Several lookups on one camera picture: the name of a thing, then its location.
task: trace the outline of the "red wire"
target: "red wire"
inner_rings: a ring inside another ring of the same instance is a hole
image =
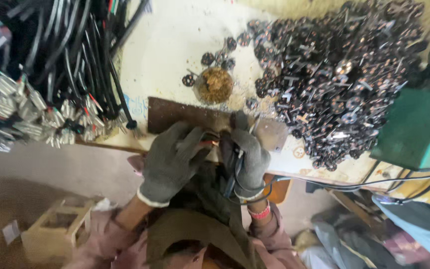
[[[109,0],[109,13],[111,12],[111,10],[112,10],[112,1],[113,0]]]

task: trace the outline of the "blue cloth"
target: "blue cloth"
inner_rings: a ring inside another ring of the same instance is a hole
[[[373,202],[397,226],[430,252],[430,204],[422,202],[409,202],[404,205],[381,204],[374,196]]]

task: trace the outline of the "pink sleeve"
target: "pink sleeve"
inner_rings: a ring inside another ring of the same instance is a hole
[[[112,221],[113,211],[91,212],[91,232],[85,244],[76,249],[64,269],[109,269],[111,262],[130,247],[137,236]]]
[[[281,214],[274,203],[270,203],[274,217],[265,226],[250,226],[255,249],[267,269],[301,269],[305,268],[301,260],[295,256],[291,248],[291,239],[285,232]]]

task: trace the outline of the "green machine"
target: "green machine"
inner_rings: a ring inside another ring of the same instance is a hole
[[[430,168],[429,91],[401,91],[370,156],[411,170]]]

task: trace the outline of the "workbench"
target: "workbench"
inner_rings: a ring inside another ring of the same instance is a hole
[[[232,56],[236,66],[231,74],[235,86],[228,102],[221,105],[200,103],[192,90],[182,84],[187,68],[200,73],[204,68],[200,59],[205,52],[220,50],[226,37],[237,37],[246,29],[247,22],[257,18],[273,20],[279,16],[293,18],[320,16],[328,10],[337,10],[344,1],[299,0],[236,1],[236,0],[152,0],[153,13],[146,13],[127,40],[121,61],[121,85],[131,115],[137,120],[144,137],[135,139],[132,134],[118,134],[99,142],[98,146],[111,147],[136,153],[150,149],[155,135],[147,133],[148,97],[159,97],[179,103],[208,107],[222,111],[237,111],[262,117],[275,118],[272,103],[274,99],[260,99],[255,94],[254,82],[263,74],[263,69],[253,53],[253,42],[248,47],[237,46]],[[134,12],[138,1],[131,5]],[[278,13],[273,15],[266,10]],[[426,7],[424,17],[429,14]],[[260,105],[250,111],[247,98],[257,98]],[[338,165],[335,172],[325,168],[314,169],[312,161],[304,153],[303,140],[288,136],[284,147],[271,152],[268,173],[296,176],[336,184],[354,184],[365,179],[376,160],[365,152],[357,159],[348,159]],[[398,177],[402,168],[380,163],[367,181]],[[391,183],[370,186],[371,190],[385,190]]]

